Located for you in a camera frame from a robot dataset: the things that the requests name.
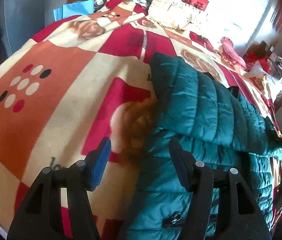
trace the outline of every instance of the patterned blanket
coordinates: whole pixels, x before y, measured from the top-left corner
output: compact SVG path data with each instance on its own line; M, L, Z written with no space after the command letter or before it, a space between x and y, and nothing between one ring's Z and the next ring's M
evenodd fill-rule
M0 66L0 225L6 231L43 167L68 167L108 136L111 155L89 200L102 239L116 239L156 107L148 65L155 52L183 57L226 87L238 86L262 116L273 118L260 90L207 39L161 27L132 1L106 6L53 23Z

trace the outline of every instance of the cream pillow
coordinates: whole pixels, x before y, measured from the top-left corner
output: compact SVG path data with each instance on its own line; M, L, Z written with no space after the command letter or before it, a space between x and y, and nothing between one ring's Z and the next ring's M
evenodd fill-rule
M161 26L203 35L209 25L207 13L181 0L153 0L148 15Z

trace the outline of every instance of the pillow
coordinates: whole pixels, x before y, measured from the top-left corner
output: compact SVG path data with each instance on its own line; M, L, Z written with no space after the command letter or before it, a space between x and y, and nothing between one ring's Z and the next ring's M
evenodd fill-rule
M269 90L270 90L270 97L272 99L272 102L274 102L277 98L277 95L278 93L282 90L282 82L271 76L270 74L266 73L261 64L259 63L259 61L257 61L255 64L254 64L254 67L252 68L252 70L249 72L249 73L252 73L252 74L255 74L255 75L265 75L266 78L267 78L267 84L265 85L268 85L269 87Z
M246 70L246 63L241 58L238 53L233 48L233 42L227 38L223 37L221 39L223 53L222 55L225 56L227 60L229 60L232 64L239 65L242 67L243 70Z
M202 35L209 25L207 13L181 0L153 0L148 15L161 26Z
M271 68L270 68L270 66L268 65L268 63L267 63L267 61L265 59L262 58L262 59L259 59L258 61L259 61L260 65L261 65L262 69L265 72L267 72L267 73L271 72Z

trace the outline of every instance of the screw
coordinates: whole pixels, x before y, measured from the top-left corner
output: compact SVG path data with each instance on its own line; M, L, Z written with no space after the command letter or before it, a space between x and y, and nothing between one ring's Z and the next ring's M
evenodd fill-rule
M238 170L237 169L235 169L235 168L231 168L230 169L230 172L232 173L232 174L238 174Z
M204 163L201 161L197 161L195 162L195 165L202 168L204 166Z
M79 160L79 161L77 161L77 166L78 167L82 167L82 166L84 166L85 165L85 161L84 160Z
M43 174L48 174L50 171L51 171L50 167L45 167L45 168L42 169Z

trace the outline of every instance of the red pillow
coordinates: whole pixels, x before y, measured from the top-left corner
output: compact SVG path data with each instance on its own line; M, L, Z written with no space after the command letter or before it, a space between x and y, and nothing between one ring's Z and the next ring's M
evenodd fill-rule
M262 58L262 59L259 59L258 61L259 61L260 65L261 65L262 69L263 69L265 72L270 73L271 68L270 68L270 66L268 65L267 61L266 61L265 59L263 59L263 58Z
M229 38L223 37L221 39L221 43L223 52L230 57L230 60L229 57L224 55L224 53L222 53L222 55L225 56L232 64L240 65L243 70L246 70L246 63L233 49L233 42Z

